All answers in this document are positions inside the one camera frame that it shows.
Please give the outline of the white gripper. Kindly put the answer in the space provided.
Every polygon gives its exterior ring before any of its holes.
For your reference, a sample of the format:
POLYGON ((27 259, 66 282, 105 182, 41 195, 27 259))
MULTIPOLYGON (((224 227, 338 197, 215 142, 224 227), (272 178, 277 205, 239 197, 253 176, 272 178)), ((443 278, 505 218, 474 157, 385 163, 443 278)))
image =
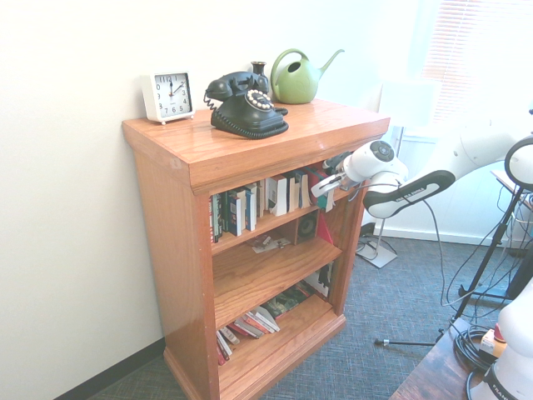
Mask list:
POLYGON ((314 177, 318 178, 318 183, 311 187, 311 193, 315 198, 326 195, 328 192, 336 188, 348 190, 362 182, 362 175, 358 172, 350 172, 343 168, 332 170, 332 174, 328 175, 326 171, 321 169, 311 169, 314 177))

